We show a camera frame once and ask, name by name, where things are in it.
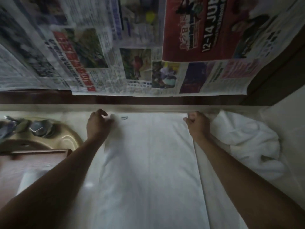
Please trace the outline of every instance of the person's left arm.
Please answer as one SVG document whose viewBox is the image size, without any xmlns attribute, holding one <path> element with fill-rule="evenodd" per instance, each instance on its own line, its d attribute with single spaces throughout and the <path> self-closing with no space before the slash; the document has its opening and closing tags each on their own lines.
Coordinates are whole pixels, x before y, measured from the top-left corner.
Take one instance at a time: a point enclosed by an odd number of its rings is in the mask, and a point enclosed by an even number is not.
<svg viewBox="0 0 305 229">
<path fill-rule="evenodd" d="M 43 175 L 0 210 L 0 228 L 53 229 L 66 215 L 80 189 L 97 150 L 106 140 L 112 120 L 93 112 L 87 123 L 88 138 L 69 157 Z"/>
</svg>

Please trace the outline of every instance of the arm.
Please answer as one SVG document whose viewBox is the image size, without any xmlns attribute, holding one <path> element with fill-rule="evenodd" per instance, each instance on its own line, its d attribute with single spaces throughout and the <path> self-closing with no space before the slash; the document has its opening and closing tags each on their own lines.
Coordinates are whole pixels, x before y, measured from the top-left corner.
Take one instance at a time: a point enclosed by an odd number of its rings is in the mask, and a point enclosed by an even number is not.
<svg viewBox="0 0 305 229">
<path fill-rule="evenodd" d="M 211 140 L 204 114 L 196 111 L 184 120 L 249 229 L 305 227 L 305 212 L 298 204 Z"/>
<path fill-rule="evenodd" d="M 0 228 L 56 228 L 81 187 L 95 153 L 106 140 L 111 120 L 103 110 L 87 123 L 88 139 L 0 210 Z"/>
</svg>

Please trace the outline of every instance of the wall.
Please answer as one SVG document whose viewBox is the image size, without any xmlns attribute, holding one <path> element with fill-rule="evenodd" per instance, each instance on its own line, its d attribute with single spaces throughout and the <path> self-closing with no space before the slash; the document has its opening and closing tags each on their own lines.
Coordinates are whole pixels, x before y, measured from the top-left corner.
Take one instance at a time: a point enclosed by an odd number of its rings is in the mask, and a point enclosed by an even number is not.
<svg viewBox="0 0 305 229">
<path fill-rule="evenodd" d="M 288 166 L 288 173 L 275 185 L 305 208 L 305 85 L 262 109 L 261 116 L 278 133 L 281 159 Z"/>
</svg>

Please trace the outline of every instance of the white fabric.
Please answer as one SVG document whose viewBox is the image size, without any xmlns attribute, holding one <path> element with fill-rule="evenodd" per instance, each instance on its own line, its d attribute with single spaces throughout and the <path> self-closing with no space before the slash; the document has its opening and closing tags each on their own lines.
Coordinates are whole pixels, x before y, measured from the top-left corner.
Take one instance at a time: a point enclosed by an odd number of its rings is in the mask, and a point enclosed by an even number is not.
<svg viewBox="0 0 305 229">
<path fill-rule="evenodd" d="M 211 133 L 230 145 L 233 157 L 266 180 L 276 179 L 285 172 L 285 166 L 278 161 L 278 135 L 264 123 L 221 110 L 211 122 Z"/>
<path fill-rule="evenodd" d="M 186 116 L 111 115 L 94 228 L 210 228 Z"/>
</svg>

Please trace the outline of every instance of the red advertisement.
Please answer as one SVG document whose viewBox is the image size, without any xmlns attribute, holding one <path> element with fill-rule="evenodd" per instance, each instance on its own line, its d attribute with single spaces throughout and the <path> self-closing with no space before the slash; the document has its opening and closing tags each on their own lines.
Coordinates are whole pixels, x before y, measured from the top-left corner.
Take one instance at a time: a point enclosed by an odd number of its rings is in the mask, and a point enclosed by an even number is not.
<svg viewBox="0 0 305 229">
<path fill-rule="evenodd" d="M 252 45 L 277 17 L 269 0 L 166 0 L 164 61 L 249 58 Z"/>
</svg>

